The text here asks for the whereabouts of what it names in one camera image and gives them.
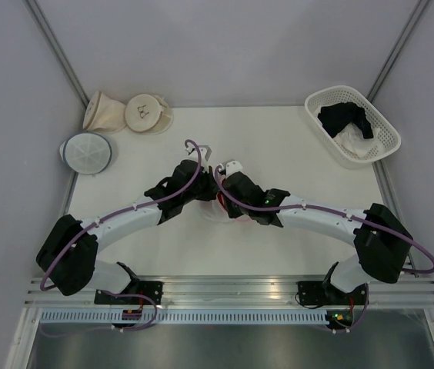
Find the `red bra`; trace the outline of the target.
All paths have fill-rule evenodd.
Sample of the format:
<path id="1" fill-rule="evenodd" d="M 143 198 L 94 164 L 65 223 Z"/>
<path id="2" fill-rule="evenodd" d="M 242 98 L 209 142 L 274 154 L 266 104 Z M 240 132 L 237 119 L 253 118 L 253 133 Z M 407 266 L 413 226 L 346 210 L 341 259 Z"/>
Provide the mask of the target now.
<path id="1" fill-rule="evenodd" d="M 224 199 L 222 193 L 218 193 L 218 194 L 217 194 L 217 199 L 218 199 L 220 205 L 221 205 L 224 209 L 226 209 L 225 199 Z"/>

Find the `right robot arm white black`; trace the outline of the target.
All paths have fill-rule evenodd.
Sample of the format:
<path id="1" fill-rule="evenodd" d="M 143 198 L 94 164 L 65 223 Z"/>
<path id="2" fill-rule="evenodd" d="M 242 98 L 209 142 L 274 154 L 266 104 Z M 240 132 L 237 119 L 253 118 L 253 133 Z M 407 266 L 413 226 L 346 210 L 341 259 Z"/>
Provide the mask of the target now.
<path id="1" fill-rule="evenodd" d="M 321 283 L 328 302 L 338 304 L 372 281 L 398 281 L 412 236 L 385 205 L 373 203 L 367 210 L 327 208 L 285 190 L 264 191 L 242 172 L 224 179 L 222 188 L 230 218 L 246 214 L 261 225 L 302 228 L 354 247 L 355 254 L 334 263 Z"/>

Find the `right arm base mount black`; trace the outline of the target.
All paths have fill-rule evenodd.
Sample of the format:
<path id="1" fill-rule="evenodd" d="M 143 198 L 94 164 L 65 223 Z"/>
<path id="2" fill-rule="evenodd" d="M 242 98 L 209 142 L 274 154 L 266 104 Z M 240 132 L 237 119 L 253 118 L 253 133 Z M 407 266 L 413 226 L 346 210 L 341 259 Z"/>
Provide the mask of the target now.
<path id="1" fill-rule="evenodd" d="M 321 281 L 298 281 L 296 302 L 304 308 L 323 308 L 329 306 L 362 306 L 368 296 L 365 285 L 358 286 L 352 292 L 345 293 L 334 288 L 324 288 Z"/>

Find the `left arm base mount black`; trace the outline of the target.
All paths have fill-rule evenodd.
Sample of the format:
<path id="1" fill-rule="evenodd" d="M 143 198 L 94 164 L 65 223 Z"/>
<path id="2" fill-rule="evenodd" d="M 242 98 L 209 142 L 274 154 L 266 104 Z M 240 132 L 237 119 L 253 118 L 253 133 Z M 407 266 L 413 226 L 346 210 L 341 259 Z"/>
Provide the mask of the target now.
<path id="1" fill-rule="evenodd" d="M 140 305 L 149 304 L 142 296 L 149 298 L 155 304 L 160 304 L 163 295 L 162 281 L 139 281 L 131 283 L 120 295 L 97 290 L 94 304 L 97 305 Z"/>

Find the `pink-trimmed mesh laundry bag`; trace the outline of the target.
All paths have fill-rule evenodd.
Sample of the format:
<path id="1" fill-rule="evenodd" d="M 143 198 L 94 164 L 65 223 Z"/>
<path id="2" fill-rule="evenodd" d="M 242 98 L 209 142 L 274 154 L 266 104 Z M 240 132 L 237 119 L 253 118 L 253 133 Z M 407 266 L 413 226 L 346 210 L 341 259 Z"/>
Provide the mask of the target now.
<path id="1" fill-rule="evenodd" d="M 251 219 L 247 215 L 240 215 L 238 218 L 230 218 L 227 208 L 224 209 L 218 199 L 214 201 L 199 201 L 199 211 L 204 219 L 218 223 L 248 222 Z"/>

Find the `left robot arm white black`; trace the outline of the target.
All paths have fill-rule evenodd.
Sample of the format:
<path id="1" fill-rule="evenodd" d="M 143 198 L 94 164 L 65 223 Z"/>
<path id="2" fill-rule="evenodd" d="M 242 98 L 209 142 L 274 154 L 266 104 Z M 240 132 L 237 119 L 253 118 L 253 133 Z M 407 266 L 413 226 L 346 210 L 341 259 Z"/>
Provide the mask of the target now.
<path id="1" fill-rule="evenodd" d="M 145 191 L 133 204 L 97 218 L 60 217 L 42 245 L 36 262 L 44 271 L 42 291 L 58 289 L 71 296 L 84 288 L 108 291 L 121 304 L 139 295 L 139 279 L 121 261 L 100 261 L 98 254 L 117 241 L 181 214 L 191 201 L 213 201 L 217 185 L 212 168 L 185 159 L 171 176 Z"/>

